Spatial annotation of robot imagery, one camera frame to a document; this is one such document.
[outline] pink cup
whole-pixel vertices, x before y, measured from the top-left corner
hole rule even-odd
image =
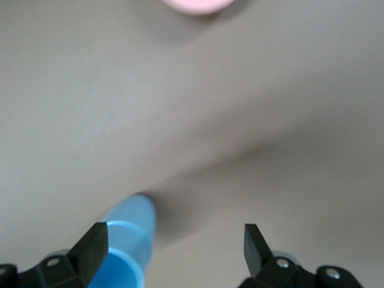
[[[183,13],[204,15],[215,13],[234,0],[163,0],[172,8]]]

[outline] blue plastic cup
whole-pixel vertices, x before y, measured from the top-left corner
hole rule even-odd
[[[152,201],[134,194],[113,207],[102,221],[108,226],[109,250],[89,287],[144,288],[156,228]]]

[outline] gray table surface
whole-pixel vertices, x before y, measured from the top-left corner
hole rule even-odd
[[[146,286],[237,287],[243,225],[384,277],[384,1],[0,1],[0,262],[162,203]]]

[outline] screw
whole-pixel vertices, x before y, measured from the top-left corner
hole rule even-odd
[[[47,266],[48,267],[51,267],[51,266],[55,266],[57,263],[60,262],[60,259],[58,258],[52,258],[50,259],[48,262],[47,262]]]
[[[289,262],[283,258],[277,259],[276,263],[278,266],[280,266],[282,268],[288,268],[289,267]]]
[[[330,276],[333,279],[340,279],[340,273],[333,268],[327,268],[325,272],[328,276]]]

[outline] blue cup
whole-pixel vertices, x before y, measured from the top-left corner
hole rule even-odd
[[[144,288],[156,229],[152,201],[134,194],[113,207],[102,221],[108,226],[109,250],[89,287]]]

